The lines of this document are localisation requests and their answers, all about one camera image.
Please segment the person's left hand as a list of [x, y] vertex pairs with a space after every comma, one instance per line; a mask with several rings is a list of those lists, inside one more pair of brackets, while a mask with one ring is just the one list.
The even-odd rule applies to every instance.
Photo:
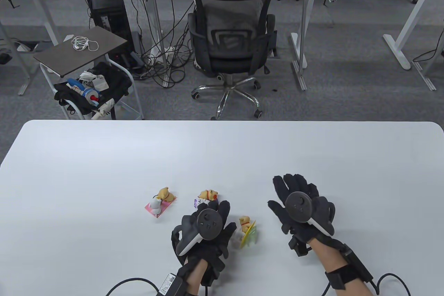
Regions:
[[[198, 217], [206, 209], [210, 209], [210, 214], [217, 215], [220, 219], [220, 233], [214, 239], [202, 239], [200, 242], [196, 242], [186, 254], [180, 255], [183, 247], [180, 243], [182, 243], [184, 239], [194, 239], [194, 231], [197, 228]], [[193, 214], [184, 215], [181, 225], [176, 226], [172, 231], [172, 247], [182, 265], [178, 270], [178, 276], [184, 281], [190, 277], [200, 261], [207, 263], [207, 268], [199, 281], [199, 284], [204, 287], [210, 287], [225, 269], [225, 264], [221, 256], [225, 259], [228, 258], [229, 240], [237, 228], [235, 222], [226, 223], [230, 209], [231, 206], [227, 200], [220, 202], [211, 201], [209, 204], [202, 203]]]

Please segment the person's right hand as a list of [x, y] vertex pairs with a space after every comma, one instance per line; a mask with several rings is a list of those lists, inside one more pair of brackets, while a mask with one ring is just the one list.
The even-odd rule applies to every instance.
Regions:
[[334, 235], [335, 205], [320, 196], [316, 185], [308, 183], [300, 174], [274, 176], [273, 186], [281, 204], [268, 201], [268, 207], [282, 224], [284, 234], [291, 234], [291, 250], [306, 256], [309, 242], [319, 235]]

